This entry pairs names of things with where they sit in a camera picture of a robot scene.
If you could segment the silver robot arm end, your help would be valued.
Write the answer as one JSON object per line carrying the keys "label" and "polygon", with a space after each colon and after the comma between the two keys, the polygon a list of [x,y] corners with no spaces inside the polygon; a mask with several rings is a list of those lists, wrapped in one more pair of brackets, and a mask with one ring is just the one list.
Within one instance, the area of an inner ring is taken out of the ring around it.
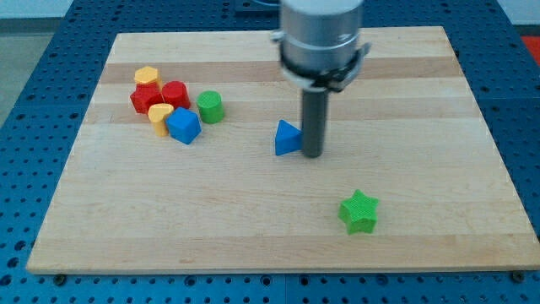
{"label": "silver robot arm end", "polygon": [[310,92],[344,90],[359,75],[370,44],[359,42],[362,0],[282,0],[278,44],[283,75]]}

